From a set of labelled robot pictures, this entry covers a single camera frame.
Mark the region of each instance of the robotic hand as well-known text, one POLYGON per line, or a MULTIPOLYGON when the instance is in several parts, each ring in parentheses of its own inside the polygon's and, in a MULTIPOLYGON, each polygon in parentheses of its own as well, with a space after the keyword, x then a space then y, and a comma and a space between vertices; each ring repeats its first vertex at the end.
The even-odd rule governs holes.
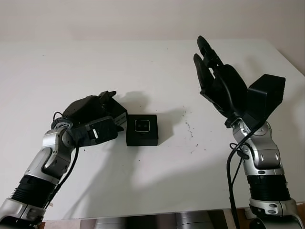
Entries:
POLYGON ((73 102, 62 114, 56 112, 61 114, 60 118, 55 119, 54 114, 41 150, 11 198, 0 207, 1 229, 39 225, 49 203, 73 170, 79 147, 97 145, 118 136, 123 128, 117 125, 110 112, 116 103, 112 99, 115 94, 106 91, 99 96, 91 95, 73 102), (68 171, 74 149, 74 160, 68 171))
POLYGON ((265 74, 247 88, 237 71, 223 64, 202 36, 197 43, 203 55, 203 59, 194 55, 200 94, 227 118, 225 125, 233 129, 238 142, 227 161, 230 202, 237 229, 240 226, 230 173, 235 152, 243 162, 250 185, 250 208, 257 216, 250 229, 304 229, 296 202, 290 198, 280 153, 266 121, 283 100, 285 78, 265 74))

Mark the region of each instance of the white tabletop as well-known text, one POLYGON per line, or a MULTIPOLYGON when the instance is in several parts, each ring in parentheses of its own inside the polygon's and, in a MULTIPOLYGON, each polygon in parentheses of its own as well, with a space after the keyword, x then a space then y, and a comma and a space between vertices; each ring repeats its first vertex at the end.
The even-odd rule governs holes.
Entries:
MULTIPOLYGON (((269 122, 290 194, 304 201, 304 76, 266 41, 210 43, 247 85, 264 73, 286 77, 284 101, 269 122)), ((225 118, 199 95, 196 52, 196 40, 0 42, 0 199, 11 194, 39 151, 53 112, 116 90, 129 114, 158 115, 159 146, 127 147, 120 133, 81 148, 45 219, 229 208, 225 162, 234 139, 225 118)), ((234 191, 237 206, 248 206, 242 169, 234 191)))

